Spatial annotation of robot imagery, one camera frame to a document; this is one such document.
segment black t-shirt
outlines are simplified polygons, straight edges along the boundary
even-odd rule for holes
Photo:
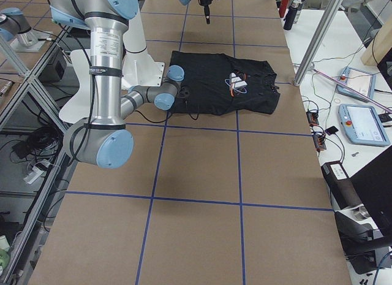
[[[279,101],[274,85],[276,74],[266,61],[173,51],[170,65],[174,64],[184,69],[185,76],[172,113],[223,115],[247,109],[272,114]],[[242,92],[246,93],[230,94],[231,73],[245,80],[247,86]]]

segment white tag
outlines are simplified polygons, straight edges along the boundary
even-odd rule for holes
[[[338,180],[347,179],[340,164],[331,164],[331,169]]]
[[[91,56],[108,56],[119,59],[122,47],[120,37],[109,32],[92,32]]]

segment red bottle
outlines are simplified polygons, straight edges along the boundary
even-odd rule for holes
[[[286,13],[286,9],[287,9],[289,1],[290,0],[282,0],[282,2],[281,2],[281,6],[279,7],[279,16],[281,18],[283,18]]]

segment touchscreen display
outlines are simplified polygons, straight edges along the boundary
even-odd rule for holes
[[[380,132],[379,125],[373,116],[371,108],[348,106],[347,110],[349,111],[358,139],[379,142],[384,141],[384,137]]]
[[[352,69],[349,73],[347,86],[361,93],[362,95],[368,96],[371,80],[371,75]]]

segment power strip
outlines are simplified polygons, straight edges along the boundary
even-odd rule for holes
[[[51,165],[51,163],[46,159],[37,162],[34,167],[32,167],[31,172],[29,172],[29,174],[23,178],[23,181],[25,181],[27,184],[33,184],[36,179],[38,179],[44,172],[48,170],[49,165]]]
[[[320,136],[317,133],[313,133],[312,138],[317,152],[326,150],[324,141],[321,140]]]
[[[310,127],[316,125],[319,125],[319,119],[318,116],[315,112],[306,112],[306,117],[307,117],[307,122],[309,123]]]

